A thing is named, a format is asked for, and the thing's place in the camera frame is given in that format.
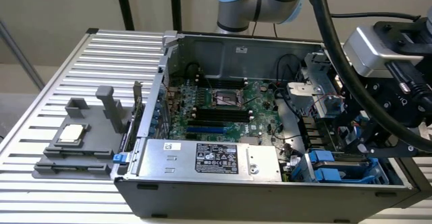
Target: silver metal cover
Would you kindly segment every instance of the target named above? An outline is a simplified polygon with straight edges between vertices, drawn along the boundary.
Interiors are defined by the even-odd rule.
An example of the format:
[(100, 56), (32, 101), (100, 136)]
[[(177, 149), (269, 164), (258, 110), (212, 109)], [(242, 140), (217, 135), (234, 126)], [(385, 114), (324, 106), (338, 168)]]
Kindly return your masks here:
[[(212, 146), (236, 146), (237, 174), (206, 173), (196, 170), (197, 144)], [(208, 158), (208, 165), (217, 166), (214, 156)], [(280, 182), (277, 154), (273, 146), (252, 146), (242, 143), (194, 142), (176, 140), (148, 140), (138, 171), (140, 179), (212, 182), (212, 181), (268, 181)]]
[(344, 44), (344, 51), (356, 72), (364, 77), (392, 78), (386, 61), (405, 60), (416, 65), (422, 60), (422, 56), (400, 55), (386, 48), (372, 26), (356, 28)]

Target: black wire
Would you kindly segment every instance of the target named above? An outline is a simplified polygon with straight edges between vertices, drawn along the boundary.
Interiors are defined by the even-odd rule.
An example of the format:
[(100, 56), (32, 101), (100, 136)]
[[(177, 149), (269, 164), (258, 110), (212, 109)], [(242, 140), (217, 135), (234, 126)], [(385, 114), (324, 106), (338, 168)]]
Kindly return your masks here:
[(300, 58), (298, 58), (294, 54), (290, 54), (290, 53), (286, 53), (286, 54), (281, 55), (281, 56), (277, 58), (277, 62), (276, 62), (276, 82), (278, 82), (278, 65), (280, 65), (281, 59), (282, 59), (285, 56), (293, 56), (293, 57), (298, 60), (298, 62), (301, 62)]
[(256, 24), (257, 24), (257, 22), (254, 22), (254, 25), (253, 25), (252, 36), (254, 35)]
[(397, 120), (385, 112), (381, 105), (376, 102), (374, 98), (364, 88), (340, 46), (326, 0), (310, 0), (310, 3), (313, 6), (318, 31), (321, 33), (325, 48), (329, 52), (333, 67), (358, 105), (380, 124), (380, 126), (400, 140), (413, 147), (432, 152), (432, 142), (416, 135), (410, 130), (406, 129), (406, 127), (401, 125), (400, 122), (397, 122)]
[(296, 75), (297, 75), (297, 73), (293, 72), (293, 70), (290, 69), (290, 65), (289, 65), (289, 64), (286, 64), (286, 68), (288, 68), (288, 70), (289, 70), (289, 72), (290, 72), (292, 80), (294, 80), (294, 79), (296, 79)]
[(182, 74), (184, 77), (186, 76), (189, 66), (192, 66), (192, 65), (196, 65), (197, 67), (200, 67), (200, 64), (196, 61), (189, 62), (184, 67), (184, 74)]
[(417, 21), (421, 17), (420, 15), (410, 15), (405, 13), (388, 13), (388, 12), (369, 12), (369, 13), (345, 13), (345, 14), (333, 14), (332, 18), (364, 18), (364, 17), (388, 17), (388, 18), (401, 18)]
[(274, 131), (273, 131), (273, 137), (276, 138), (276, 139), (278, 139), (278, 140), (289, 140), (290, 138), (294, 138), (294, 137), (300, 137), (301, 135), (294, 135), (294, 136), (292, 136), (292, 137), (286, 137), (286, 138), (280, 138), (278, 136), (276, 136), (274, 135)]
[(273, 24), (273, 32), (274, 32), (274, 37), (277, 38), (277, 33), (276, 33), (276, 24)]
[(284, 90), (284, 89), (282, 89), (281, 87), (278, 87), (278, 88), (274, 90), (274, 92), (273, 92), (273, 98), (274, 98), (274, 99), (277, 99), (277, 98), (276, 98), (276, 93), (277, 93), (280, 90)]

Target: black cable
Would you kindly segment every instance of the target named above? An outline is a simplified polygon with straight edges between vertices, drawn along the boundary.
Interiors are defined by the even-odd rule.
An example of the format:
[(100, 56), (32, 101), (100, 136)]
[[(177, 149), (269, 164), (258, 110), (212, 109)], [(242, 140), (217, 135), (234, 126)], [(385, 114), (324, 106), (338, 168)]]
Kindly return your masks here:
[(273, 32), (274, 32), (274, 37), (277, 38), (277, 33), (276, 33), (276, 24), (273, 24)]
[(192, 66), (192, 65), (196, 65), (197, 67), (200, 67), (200, 64), (196, 61), (189, 62), (184, 67), (184, 74), (182, 74), (184, 77), (186, 76), (189, 66)]
[(286, 64), (286, 68), (288, 68), (288, 70), (289, 70), (289, 72), (290, 72), (292, 80), (294, 80), (294, 79), (296, 79), (296, 75), (297, 75), (297, 73), (293, 72), (293, 70), (290, 69), (290, 65), (289, 65), (289, 64)]
[(274, 135), (274, 131), (273, 131), (273, 137), (276, 138), (276, 139), (278, 139), (278, 140), (289, 140), (290, 138), (294, 138), (294, 137), (300, 137), (301, 135), (294, 135), (294, 136), (292, 136), (292, 137), (286, 137), (286, 138), (280, 138), (278, 136), (276, 136)]
[(181, 0), (170, 0), (173, 30), (181, 31)]
[(129, 0), (118, 0), (121, 17), (125, 30), (134, 30)]
[(285, 56), (293, 56), (293, 57), (298, 60), (298, 62), (301, 62), (300, 58), (298, 58), (294, 54), (290, 54), (290, 53), (286, 53), (286, 54), (281, 55), (281, 56), (277, 58), (277, 62), (276, 62), (276, 83), (278, 82), (278, 65), (280, 65), (281, 59), (282, 59)]
[(254, 25), (253, 25), (252, 36), (254, 35), (256, 24), (257, 24), (257, 22), (254, 22)]
[(421, 17), (420, 15), (410, 15), (405, 13), (388, 13), (388, 12), (369, 12), (369, 13), (345, 13), (345, 14), (333, 14), (332, 18), (364, 18), (364, 17), (388, 17), (388, 18), (401, 18), (417, 21)]
[(341, 81), (354, 97), (358, 105), (368, 115), (374, 119), (380, 126), (393, 134), (400, 140), (413, 147), (432, 152), (432, 142), (416, 135), (404, 127), (397, 120), (385, 112), (381, 105), (376, 102), (365, 90), (357, 74), (352, 69), (337, 38), (334, 25), (332, 22), (329, 6), (326, 0), (310, 0), (314, 12), (314, 18), (318, 25), (325, 48), (328, 49), (333, 67), (337, 71)]

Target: blue latch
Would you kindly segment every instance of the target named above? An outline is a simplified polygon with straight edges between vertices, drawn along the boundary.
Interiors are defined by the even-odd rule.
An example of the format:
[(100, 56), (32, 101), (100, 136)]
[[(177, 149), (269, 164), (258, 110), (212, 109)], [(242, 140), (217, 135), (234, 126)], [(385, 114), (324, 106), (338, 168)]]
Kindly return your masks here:
[(334, 158), (330, 151), (314, 150), (309, 152), (309, 159), (312, 163), (316, 162), (334, 162)]
[(113, 163), (117, 163), (117, 164), (121, 164), (121, 165), (126, 164), (126, 157), (128, 156), (125, 154), (116, 154), (113, 156)]
[(320, 168), (314, 171), (314, 178), (318, 182), (340, 182), (340, 174), (334, 168)]

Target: circuit board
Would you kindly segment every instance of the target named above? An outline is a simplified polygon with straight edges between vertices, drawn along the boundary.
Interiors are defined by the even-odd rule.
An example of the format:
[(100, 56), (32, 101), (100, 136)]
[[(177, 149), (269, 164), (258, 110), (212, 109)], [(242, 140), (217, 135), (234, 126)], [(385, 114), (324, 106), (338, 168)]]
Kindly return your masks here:
[[(169, 139), (278, 145), (276, 143), (278, 140), (272, 138), (272, 132), (280, 126), (280, 118), (273, 90), (268, 89), (268, 86), (268, 82), (249, 80), (241, 89), (208, 88), (185, 81), (172, 89), (174, 93), (169, 98), (172, 119)], [(196, 120), (193, 117), (196, 107), (202, 110), (232, 110), (229, 113), (246, 112), (248, 122), (220, 119), (214, 123), (222, 128), (220, 132), (189, 132), (190, 122)], [(213, 118), (201, 118), (200, 122), (206, 120), (214, 122)]]

